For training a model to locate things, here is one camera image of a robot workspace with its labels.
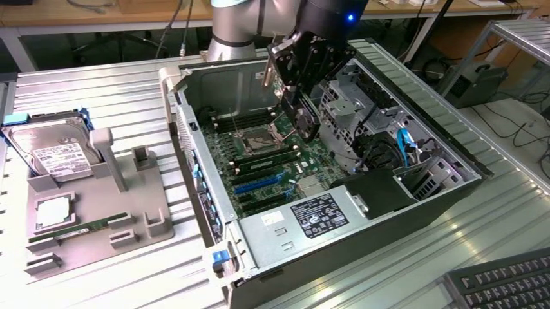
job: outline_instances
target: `keyboard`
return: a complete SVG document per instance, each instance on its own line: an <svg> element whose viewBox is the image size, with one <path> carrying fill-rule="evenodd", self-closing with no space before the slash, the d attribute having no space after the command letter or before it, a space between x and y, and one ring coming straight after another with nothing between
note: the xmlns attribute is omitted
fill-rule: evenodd
<svg viewBox="0 0 550 309"><path fill-rule="evenodd" d="M467 309L550 309L550 248L451 270L444 287Z"/></svg>

